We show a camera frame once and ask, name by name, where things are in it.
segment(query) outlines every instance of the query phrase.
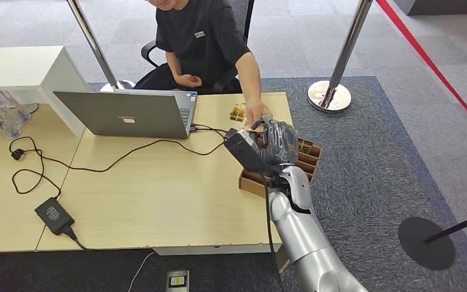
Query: white cabinet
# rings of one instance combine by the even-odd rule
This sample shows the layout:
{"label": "white cabinet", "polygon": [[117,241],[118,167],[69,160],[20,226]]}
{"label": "white cabinet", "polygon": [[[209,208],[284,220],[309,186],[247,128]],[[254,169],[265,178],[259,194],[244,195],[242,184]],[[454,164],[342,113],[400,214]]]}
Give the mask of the white cabinet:
{"label": "white cabinet", "polygon": [[49,104],[76,136],[82,136],[85,126],[53,94],[89,91],[64,47],[0,47],[0,90],[8,90],[23,104]]}

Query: chrome stanchion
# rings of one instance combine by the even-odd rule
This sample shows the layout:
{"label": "chrome stanchion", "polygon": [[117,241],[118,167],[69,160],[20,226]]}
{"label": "chrome stanchion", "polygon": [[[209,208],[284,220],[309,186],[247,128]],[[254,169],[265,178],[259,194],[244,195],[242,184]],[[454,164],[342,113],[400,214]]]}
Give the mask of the chrome stanchion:
{"label": "chrome stanchion", "polygon": [[83,34],[85,35],[85,38],[87,39],[90,48],[92,49],[95,58],[97,59],[97,62],[99,63],[99,66],[101,66],[101,69],[103,70],[103,73],[105,73],[105,77],[108,80],[108,84],[105,85],[101,91],[115,91],[116,89],[131,89],[133,86],[135,86],[135,83],[128,81],[128,80],[121,80],[117,82],[117,79],[115,78],[114,74],[112,73],[112,69],[110,69],[110,65],[108,65],[108,62],[106,61],[105,55],[103,55],[103,51],[101,50],[101,47],[99,46],[99,43],[97,42],[95,35],[90,28],[90,25],[85,17],[85,14],[81,10],[80,3],[78,0],[67,0],[67,3],[69,3],[69,7],[72,10],[72,13],[74,14],[74,17],[76,17],[76,21],[78,21],[78,24],[81,27],[81,31],[83,31]]}
{"label": "chrome stanchion", "polygon": [[345,110],[350,105],[351,94],[348,89],[340,85],[339,82],[341,81],[341,77],[343,77],[351,52],[355,46],[355,42],[357,42],[357,37],[361,32],[362,25],[364,24],[364,20],[366,20],[372,2],[373,0],[359,0],[357,11],[351,21],[350,30],[348,31],[345,43],[337,59],[337,64],[332,73],[332,77],[330,77],[330,81],[319,81],[309,88],[308,100],[317,110],[326,113],[338,113]]}

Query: man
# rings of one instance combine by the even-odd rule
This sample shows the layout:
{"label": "man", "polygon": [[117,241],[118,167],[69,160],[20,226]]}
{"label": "man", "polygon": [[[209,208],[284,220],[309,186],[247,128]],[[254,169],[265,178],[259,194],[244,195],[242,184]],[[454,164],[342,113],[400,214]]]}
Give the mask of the man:
{"label": "man", "polygon": [[139,89],[192,89],[214,93],[213,85],[234,66],[239,75],[227,93],[244,93],[246,125],[271,111],[260,99],[260,71],[237,29],[227,0],[147,0],[157,7],[157,47],[167,64],[144,77]]}

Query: office chair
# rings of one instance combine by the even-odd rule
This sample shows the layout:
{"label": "office chair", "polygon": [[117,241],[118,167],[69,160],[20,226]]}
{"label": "office chair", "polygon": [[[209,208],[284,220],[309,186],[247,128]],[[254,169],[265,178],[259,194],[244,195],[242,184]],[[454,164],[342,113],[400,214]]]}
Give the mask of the office chair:
{"label": "office chair", "polygon": [[[251,23],[251,16],[253,12],[253,5],[255,0],[228,0],[233,10],[233,17],[237,23],[237,28],[244,35],[244,39],[248,41],[248,33]],[[147,62],[158,68],[151,58],[150,53],[156,48],[156,40],[150,41],[141,50],[140,54]],[[217,93],[222,93],[225,87],[237,76],[237,69],[233,67],[224,76],[222,76],[213,86],[213,90]]]}

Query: light wood table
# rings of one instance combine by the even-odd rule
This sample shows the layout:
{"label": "light wood table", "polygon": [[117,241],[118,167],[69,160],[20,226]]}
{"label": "light wood table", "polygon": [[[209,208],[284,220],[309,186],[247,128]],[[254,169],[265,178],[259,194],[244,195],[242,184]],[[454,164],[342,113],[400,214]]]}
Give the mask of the light wood table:
{"label": "light wood table", "polygon": [[[229,130],[241,94],[199,96],[194,123]],[[285,93],[263,94],[278,120],[291,122]],[[73,167],[104,169],[156,139],[94,136],[86,131]],[[211,131],[182,140],[202,153],[222,138]],[[74,217],[79,240],[94,249],[154,248],[160,255],[269,251],[265,201],[238,188],[242,166],[224,147],[208,156],[160,143],[137,151],[105,173],[69,171],[61,203]],[[277,249],[282,241],[273,228]],[[38,250],[78,249],[46,230]]]}
{"label": "light wood table", "polygon": [[[22,128],[22,136],[31,136],[44,155],[71,162],[80,138],[58,117],[49,105],[40,105],[32,114],[32,119]],[[27,153],[18,162],[8,151],[10,141],[0,136],[0,251],[34,251],[44,223],[35,213],[35,208],[50,196],[57,194],[56,189],[43,181],[32,193],[19,195],[12,184],[12,175],[19,169],[41,171],[40,159],[35,153]],[[31,141],[21,140],[14,149],[32,149]],[[67,168],[53,162],[46,162],[46,175],[61,186]],[[20,190],[24,191],[36,184],[39,177],[21,173],[16,177]]]}

